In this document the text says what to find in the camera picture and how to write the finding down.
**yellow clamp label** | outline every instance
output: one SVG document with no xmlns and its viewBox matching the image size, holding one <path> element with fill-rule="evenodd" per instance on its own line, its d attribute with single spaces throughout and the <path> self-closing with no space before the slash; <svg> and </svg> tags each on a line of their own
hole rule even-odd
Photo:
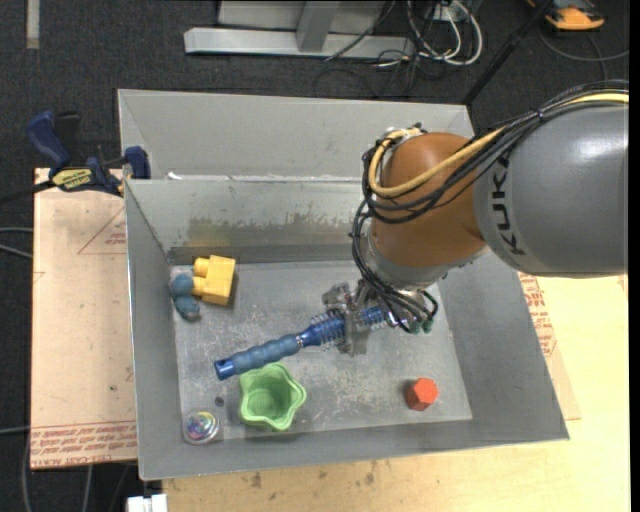
<svg viewBox="0 0 640 512">
<path fill-rule="evenodd" d="M 91 175 L 93 172 L 91 169 L 78 167 L 71 169 L 63 169 L 56 174 L 51 181 L 59 187 L 64 187 L 67 190 L 79 187 L 80 185 L 86 185 L 91 183 Z"/>
</svg>

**yellow toy block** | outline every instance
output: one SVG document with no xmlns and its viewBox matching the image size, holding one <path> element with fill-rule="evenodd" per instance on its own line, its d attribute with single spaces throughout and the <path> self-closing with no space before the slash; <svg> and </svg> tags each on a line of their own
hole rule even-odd
<svg viewBox="0 0 640 512">
<path fill-rule="evenodd" d="M 193 290 L 202 300 L 226 306 L 231 295 L 236 260 L 222 256 L 198 258 L 193 264 Z"/>
</svg>

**blue clamp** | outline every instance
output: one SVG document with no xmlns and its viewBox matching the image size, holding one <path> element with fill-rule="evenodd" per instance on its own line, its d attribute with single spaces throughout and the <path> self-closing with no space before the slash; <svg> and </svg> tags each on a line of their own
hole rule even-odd
<svg viewBox="0 0 640 512">
<path fill-rule="evenodd" d="M 104 162 L 100 158 L 90 157 L 83 167 L 71 167 L 71 157 L 57 136 L 54 128 L 54 116 L 50 111 L 35 116 L 27 125 L 27 136 L 42 155 L 53 162 L 49 171 L 49 181 L 65 192 L 94 190 L 107 194 L 122 195 L 122 180 L 109 172 L 109 165 L 129 164 L 135 179 L 149 179 L 151 167 L 147 154 L 140 146 L 127 148 L 124 156 Z"/>
</svg>

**wire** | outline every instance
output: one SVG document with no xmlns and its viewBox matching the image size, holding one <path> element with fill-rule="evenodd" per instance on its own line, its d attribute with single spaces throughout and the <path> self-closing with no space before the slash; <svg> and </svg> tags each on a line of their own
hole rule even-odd
<svg viewBox="0 0 640 512">
<path fill-rule="evenodd" d="M 42 183 L 38 183 L 37 185 L 33 185 L 27 189 L 18 190 L 17 192 L 12 192 L 11 194 L 0 197 L 0 206 L 6 203 L 10 203 L 11 201 L 15 201 L 16 199 L 20 199 L 21 197 L 33 196 L 38 192 L 42 192 L 43 190 L 48 190 L 55 186 L 56 185 L 52 181 L 43 181 Z"/>
<path fill-rule="evenodd" d="M 370 189 L 370 192 L 375 193 L 382 198 L 389 199 L 400 197 L 408 192 L 417 189 L 419 186 L 424 185 L 433 176 L 442 172 L 444 169 L 461 165 L 462 162 L 473 157 L 474 154 L 479 151 L 484 150 L 486 153 L 488 150 L 495 150 L 496 148 L 504 149 L 505 147 L 507 147 L 504 144 L 497 145 L 498 139 L 499 137 L 501 137 L 501 134 L 503 134 L 503 132 L 510 132 L 510 136 L 507 137 L 506 140 L 509 143 L 513 143 L 514 141 L 516 141 L 516 139 L 514 139 L 514 135 L 517 135 L 518 137 L 522 135 L 522 130 L 516 131 L 517 129 L 536 126 L 538 123 L 542 122 L 543 114 L 546 115 L 547 118 L 549 118 L 549 116 L 553 113 L 558 114 L 558 109 L 561 109 L 562 107 L 568 107 L 571 105 L 575 106 L 585 102 L 628 102 L 628 92 L 626 94 L 620 94 L 616 91 L 594 92 L 592 90 L 587 90 L 587 93 L 579 95 L 577 97 L 561 96 L 559 98 L 560 99 L 557 102 L 551 102 L 550 104 L 541 107 L 541 109 L 534 112 L 529 112 L 521 118 L 506 124 L 505 126 L 496 128 L 493 131 L 489 131 L 482 136 L 472 139 L 451 157 L 445 159 L 431 169 L 426 170 L 416 178 L 395 187 L 383 187 L 378 183 L 377 174 L 379 172 L 380 164 L 382 162 L 384 154 L 392 146 L 396 145 L 398 141 L 401 140 L 401 138 L 406 136 L 415 136 L 419 133 L 419 131 L 415 128 L 412 128 L 409 130 L 396 130 L 390 134 L 387 134 L 385 139 L 378 143 L 375 151 L 370 158 L 368 169 L 366 171 L 367 186 Z M 467 169 L 469 167 L 468 164 L 469 162 L 466 162 L 462 165 L 464 165 L 464 168 Z M 402 206 L 394 206 L 388 209 L 402 209 Z"/>
<path fill-rule="evenodd" d="M 476 41 L 475 52 L 473 53 L 472 56 L 467 57 L 464 60 L 457 60 L 455 58 L 458 56 L 458 54 L 462 49 L 462 35 L 460 33 L 460 30 L 458 29 L 457 24 L 453 21 L 453 18 L 451 17 L 451 13 L 449 9 L 442 10 L 442 7 L 441 7 L 441 12 L 443 12 L 444 15 L 446 16 L 447 24 L 451 28 L 451 31 L 453 32 L 453 34 L 455 35 L 456 45 L 454 49 L 448 49 L 443 52 L 435 51 L 431 47 L 431 45 L 426 41 L 426 36 L 431 28 L 431 22 L 433 21 L 433 17 L 435 15 L 434 14 L 435 7 L 432 8 L 432 10 L 429 12 L 428 17 L 424 19 L 425 24 L 423 26 L 423 30 L 421 31 L 421 30 L 418 30 L 418 27 L 415 24 L 415 19 L 414 19 L 415 12 L 413 10 L 412 2 L 411 0 L 406 0 L 407 20 L 409 21 L 409 26 L 416 39 L 415 45 L 418 48 L 417 52 L 421 57 L 433 59 L 436 61 L 442 61 L 446 64 L 450 64 L 453 66 L 468 66 L 476 62 L 480 58 L 480 55 L 482 54 L 482 49 L 483 49 L 482 29 L 480 28 L 480 25 L 478 24 L 478 21 L 476 20 L 475 16 L 473 16 L 462 3 L 460 3 L 458 0 L 454 0 L 451 5 L 455 5 L 456 8 L 458 8 L 464 13 L 466 20 L 468 20 L 469 23 L 471 24 L 471 27 L 473 29 L 473 39 Z M 426 26 L 427 21 L 429 21 L 429 28 L 425 31 L 424 27 Z"/>
<path fill-rule="evenodd" d="M 0 228 L 0 233 L 33 233 L 32 228 L 21 228 L 21 227 L 8 227 L 8 228 Z M 8 245 L 0 244 L 0 251 L 6 251 L 11 254 L 16 254 L 18 256 L 22 256 L 23 258 L 33 259 L 33 255 L 28 252 L 21 251 L 19 249 L 15 249 L 14 247 L 9 247 Z"/>
<path fill-rule="evenodd" d="M 391 12 L 391 10 L 393 9 L 393 6 L 395 5 L 395 0 L 389 2 L 388 6 L 387 6 L 387 10 L 384 11 L 384 13 L 382 13 L 378 19 L 373 22 L 372 25 L 369 26 L 369 28 L 367 28 L 367 30 L 365 30 L 364 32 L 362 32 L 362 34 L 360 34 L 358 37 L 356 37 L 351 43 L 349 43 L 347 46 L 345 46 L 344 48 L 342 48 L 342 50 L 334 53 L 333 55 L 331 55 L 330 57 L 327 57 L 325 59 L 325 62 L 337 59 L 339 57 L 342 57 L 345 53 L 347 53 L 349 50 L 351 50 L 352 48 L 354 48 L 360 41 L 362 41 L 365 37 L 367 37 L 369 34 L 371 34 L 371 32 L 378 26 L 380 25 L 380 23 L 382 23 L 382 21 L 389 16 L 389 13 Z"/>
<path fill-rule="evenodd" d="M 120 489 L 122 489 L 122 486 L 124 485 L 124 480 L 127 477 L 127 475 L 129 474 L 129 470 L 130 469 L 131 469 L 130 465 L 128 465 L 128 464 L 125 465 L 124 471 L 120 475 L 120 479 L 118 480 L 118 483 L 116 484 L 116 489 L 113 492 L 113 497 L 111 498 L 111 503 L 109 504 L 109 508 L 107 509 L 107 512 L 113 512 L 113 509 L 116 506 L 116 502 L 118 501 L 118 498 L 120 498 Z"/>
<path fill-rule="evenodd" d="M 27 435 L 27 444 L 24 448 L 24 455 L 22 457 L 22 474 L 20 475 L 20 488 L 22 489 L 22 500 L 24 502 L 24 508 L 27 512 L 32 512 L 31 500 L 29 499 L 29 487 L 27 484 L 27 478 L 29 474 L 29 453 L 31 451 L 31 434 Z"/>
<path fill-rule="evenodd" d="M 390 9 L 391 6 L 389 6 L 388 9 L 385 9 L 381 17 L 386 17 L 386 13 Z M 423 26 L 421 27 L 422 32 L 427 33 L 431 27 L 431 22 L 433 21 L 432 15 L 430 14 L 426 18 L 420 17 L 419 19 L 423 21 Z M 324 94 L 319 94 L 318 85 L 321 78 L 329 74 L 344 74 L 346 76 L 356 78 L 358 81 L 361 81 L 364 84 L 366 89 L 369 90 L 372 99 L 388 99 L 390 97 L 402 98 L 408 96 L 418 83 L 418 78 L 427 80 L 442 79 L 446 74 L 446 62 L 444 60 L 426 58 L 424 57 L 424 55 L 420 55 L 420 52 L 417 50 L 416 45 L 412 44 L 412 37 L 415 38 L 415 35 L 412 36 L 412 32 L 409 27 L 407 34 L 405 35 L 405 46 L 403 49 L 388 49 L 378 54 L 377 58 L 373 60 L 360 61 L 363 64 L 373 66 L 373 68 L 377 71 L 390 73 L 389 78 L 385 80 L 382 86 L 374 87 L 368 77 L 351 69 L 329 69 L 322 71 L 314 79 L 314 95 L 316 97 L 326 96 Z M 325 59 L 325 61 L 332 60 L 332 58 L 333 57 L 329 57 Z M 425 61 L 429 61 L 431 64 L 439 66 L 441 71 L 430 72 L 425 67 Z M 402 84 L 402 89 L 398 92 L 393 91 L 392 86 L 399 82 Z"/>
<path fill-rule="evenodd" d="M 580 55 L 572 55 L 570 53 L 565 53 L 562 50 L 556 48 L 555 46 L 553 46 L 543 35 L 542 35 L 542 31 L 538 28 L 538 37 L 540 38 L 540 40 L 545 44 L 545 46 L 547 48 L 549 48 L 552 52 L 557 53 L 558 55 L 561 55 L 562 57 L 565 57 L 567 59 L 571 59 L 571 60 L 577 60 L 579 62 L 606 62 L 609 60 L 616 60 L 616 59 L 621 59 L 623 57 L 626 57 L 627 55 L 629 55 L 629 50 L 624 50 L 623 52 L 617 53 L 615 55 L 607 55 L 607 56 L 599 56 L 599 57 L 582 57 Z"/>
<path fill-rule="evenodd" d="M 0 233 L 33 233 L 33 228 L 20 228 L 20 227 L 0 228 Z"/>
<path fill-rule="evenodd" d="M 87 512 L 89 508 L 89 495 L 91 494 L 91 483 L 93 481 L 93 464 L 87 469 L 87 481 L 84 485 L 84 498 L 82 500 L 82 512 Z"/>
<path fill-rule="evenodd" d="M 8 434 L 19 434 L 22 432 L 29 432 L 31 427 L 29 425 L 23 425 L 22 427 L 9 427 L 0 429 L 0 436 L 8 435 Z"/>
<path fill-rule="evenodd" d="M 614 102 L 608 97 L 608 95 L 594 95 L 593 98 L 600 98 L 600 103 L 598 105 L 605 106 L 611 105 Z M 555 105 L 556 110 L 553 115 L 547 113 L 546 119 L 550 119 L 554 117 L 554 115 L 560 115 L 562 113 L 566 113 L 571 110 L 575 110 L 578 108 L 584 108 L 584 104 L 586 103 L 586 99 L 582 99 L 581 101 L 576 101 L 575 99 L 568 102 L 565 105 Z M 480 166 L 481 164 L 492 165 L 496 160 L 501 157 L 504 157 L 505 154 L 510 152 L 513 149 L 513 145 L 517 143 L 521 138 L 526 137 L 529 133 L 531 133 L 535 129 L 536 125 L 533 123 L 525 124 L 524 126 L 516 126 L 511 127 L 511 130 L 508 133 L 505 133 L 504 136 L 501 137 L 500 141 L 492 143 L 488 150 L 484 150 L 478 152 L 477 155 L 474 155 L 469 160 L 464 162 L 457 170 L 450 174 L 450 176 L 445 180 L 444 184 L 433 190 L 432 192 L 419 197 L 418 199 L 414 199 L 412 201 L 398 204 L 396 201 L 392 200 L 392 205 L 384 204 L 376 201 L 371 197 L 371 194 L 367 192 L 365 188 L 365 200 L 368 202 L 369 206 L 372 208 L 372 215 L 382 220 L 383 222 L 390 224 L 399 224 L 402 222 L 407 222 L 412 219 L 417 218 L 418 216 L 426 213 L 427 211 L 439 208 L 444 206 L 445 204 L 451 202 L 453 199 L 458 197 L 466 188 L 468 188 L 471 183 L 467 183 L 462 190 L 458 191 L 452 198 L 449 198 L 446 202 L 440 202 L 440 199 L 443 197 L 444 193 L 447 192 L 451 187 L 459 183 L 462 179 L 464 179 L 467 175 L 469 175 L 475 168 Z M 416 205 L 424 205 L 419 210 L 411 210 L 409 208 L 414 207 Z M 377 210 L 404 210 L 409 212 L 408 215 L 404 217 L 388 217 L 380 214 Z"/>
<path fill-rule="evenodd" d="M 602 60 L 602 51 L 600 50 L 600 47 L 598 46 L 598 44 L 596 43 L 596 40 L 593 37 L 587 36 L 587 39 L 591 43 L 591 46 L 593 46 L 593 49 L 596 51 L 596 55 L 598 56 L 598 64 L 600 64 L 600 70 L 602 71 L 602 79 L 608 80 L 609 73 L 607 73 L 607 66 L 605 64 L 605 61 Z"/>
<path fill-rule="evenodd" d="M 432 320 L 436 312 L 438 311 L 437 302 L 430 295 L 424 295 L 430 301 L 432 301 L 432 309 L 426 307 L 424 303 L 420 304 L 415 300 L 407 297 L 406 295 L 401 294 L 397 290 L 395 290 L 390 285 L 384 283 L 373 270 L 367 265 L 362 256 L 362 252 L 360 250 L 360 243 L 362 239 L 362 228 L 369 218 L 369 212 L 365 212 L 364 209 L 367 207 L 366 200 L 360 203 L 356 215 L 353 219 L 353 227 L 351 231 L 352 238 L 352 256 L 353 260 L 360 271 L 363 279 L 369 283 L 369 285 L 376 291 L 378 296 L 382 299 L 382 301 L 387 305 L 389 309 L 389 313 L 392 318 L 396 322 L 396 324 L 406 332 L 411 332 L 410 328 L 405 325 L 402 318 L 398 317 L 396 311 L 394 311 L 393 306 L 390 304 L 396 304 L 402 310 L 408 312 L 413 316 L 415 320 L 424 319 L 425 317 L 428 320 Z"/>
<path fill-rule="evenodd" d="M 28 252 L 21 251 L 19 249 L 14 249 L 13 247 L 9 247 L 8 245 L 0 244 L 0 251 L 6 251 L 11 254 L 16 254 L 17 256 L 22 256 L 23 258 L 33 259 L 33 255 Z"/>
</svg>

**green flower-shaped cup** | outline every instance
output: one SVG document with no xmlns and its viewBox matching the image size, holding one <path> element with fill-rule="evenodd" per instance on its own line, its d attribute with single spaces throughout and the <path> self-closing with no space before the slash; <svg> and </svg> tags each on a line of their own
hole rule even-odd
<svg viewBox="0 0 640 512">
<path fill-rule="evenodd" d="M 240 375 L 240 419 L 245 425 L 283 432 L 307 399 L 306 390 L 282 363 Z"/>
</svg>

